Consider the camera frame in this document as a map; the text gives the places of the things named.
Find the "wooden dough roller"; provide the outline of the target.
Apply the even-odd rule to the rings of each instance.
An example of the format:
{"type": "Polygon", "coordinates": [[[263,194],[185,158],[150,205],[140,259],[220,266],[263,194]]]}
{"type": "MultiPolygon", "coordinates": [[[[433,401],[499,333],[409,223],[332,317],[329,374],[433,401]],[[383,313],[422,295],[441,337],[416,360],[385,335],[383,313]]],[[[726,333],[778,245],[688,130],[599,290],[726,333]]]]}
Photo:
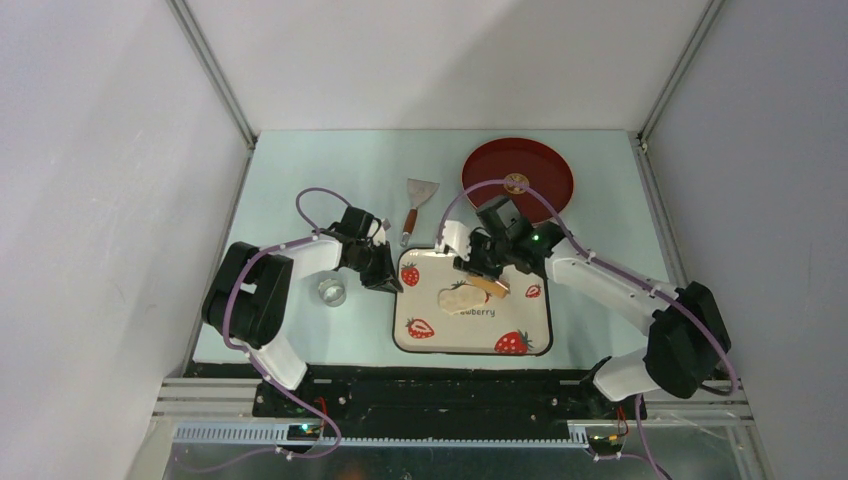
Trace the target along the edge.
{"type": "Polygon", "coordinates": [[[511,292],[509,283],[501,278],[491,279],[474,274],[467,274],[466,278],[472,286],[480,288],[497,298],[503,299],[511,292]]]}

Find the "white dough piece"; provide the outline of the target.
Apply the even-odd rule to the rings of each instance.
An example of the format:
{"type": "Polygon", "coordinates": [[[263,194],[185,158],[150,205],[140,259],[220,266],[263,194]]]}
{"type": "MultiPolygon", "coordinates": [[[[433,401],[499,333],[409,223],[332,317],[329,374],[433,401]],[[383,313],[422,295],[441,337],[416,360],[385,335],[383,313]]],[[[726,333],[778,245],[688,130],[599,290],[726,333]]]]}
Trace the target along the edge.
{"type": "Polygon", "coordinates": [[[455,315],[485,305],[490,294],[470,284],[460,284],[441,290],[437,295],[438,306],[447,314],[455,315]]]}

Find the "strawberry print rectangular tray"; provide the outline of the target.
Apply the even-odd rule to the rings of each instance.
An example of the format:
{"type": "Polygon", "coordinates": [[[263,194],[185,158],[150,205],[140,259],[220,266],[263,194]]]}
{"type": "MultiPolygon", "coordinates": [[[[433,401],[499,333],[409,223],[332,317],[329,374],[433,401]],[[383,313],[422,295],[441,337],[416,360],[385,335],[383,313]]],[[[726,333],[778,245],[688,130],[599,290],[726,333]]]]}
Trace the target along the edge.
{"type": "Polygon", "coordinates": [[[547,284],[537,275],[509,266],[502,276],[509,295],[490,295],[485,305],[450,315],[438,306],[438,293],[470,284],[451,256],[409,249],[400,256],[399,273],[403,292],[396,295],[393,341],[402,351],[541,356],[553,344],[547,284]]]}

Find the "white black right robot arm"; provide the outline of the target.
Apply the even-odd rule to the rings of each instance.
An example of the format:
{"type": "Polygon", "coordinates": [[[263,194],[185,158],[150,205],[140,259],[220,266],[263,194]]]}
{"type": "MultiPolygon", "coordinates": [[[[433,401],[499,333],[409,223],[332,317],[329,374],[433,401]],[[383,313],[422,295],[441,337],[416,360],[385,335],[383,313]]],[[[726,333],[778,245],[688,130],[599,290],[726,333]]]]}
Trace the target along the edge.
{"type": "Polygon", "coordinates": [[[477,209],[479,227],[444,217],[436,249],[457,270],[502,285],[511,266],[564,285],[618,313],[647,339],[645,347],[600,360],[582,380],[585,411],[606,418],[623,400],[662,390],[688,399],[719,364],[728,364],[729,335],[713,293],[692,281],[675,287],[584,248],[559,217],[533,224],[507,196],[477,209]]]}

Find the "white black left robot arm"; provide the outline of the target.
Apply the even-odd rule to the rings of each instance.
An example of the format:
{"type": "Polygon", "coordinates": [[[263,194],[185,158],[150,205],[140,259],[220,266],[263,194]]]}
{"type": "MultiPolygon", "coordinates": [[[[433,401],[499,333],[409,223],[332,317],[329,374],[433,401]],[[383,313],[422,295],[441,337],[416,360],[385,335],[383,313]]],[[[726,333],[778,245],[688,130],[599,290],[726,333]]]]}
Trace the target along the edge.
{"type": "Polygon", "coordinates": [[[264,249],[235,242],[226,251],[201,307],[204,323],[225,345],[243,353],[261,377],[281,386],[278,404],[304,416],[316,403],[315,388],[304,382],[307,363],[282,333],[294,282],[322,272],[350,269],[362,286],[398,294],[403,286],[392,264],[388,221],[356,207],[311,235],[264,249]]]}

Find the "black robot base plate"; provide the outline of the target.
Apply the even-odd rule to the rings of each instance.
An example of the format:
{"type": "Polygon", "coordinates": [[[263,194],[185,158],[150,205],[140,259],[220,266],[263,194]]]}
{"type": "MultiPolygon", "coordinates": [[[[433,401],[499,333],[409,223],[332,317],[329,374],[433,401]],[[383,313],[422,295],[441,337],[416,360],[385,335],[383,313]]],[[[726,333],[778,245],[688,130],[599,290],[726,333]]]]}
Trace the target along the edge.
{"type": "Polygon", "coordinates": [[[468,370],[311,366],[288,399],[270,383],[256,389],[259,418],[327,414],[346,439],[567,440],[578,420],[634,421],[634,397],[610,401],[590,390],[587,370],[468,370]]]}

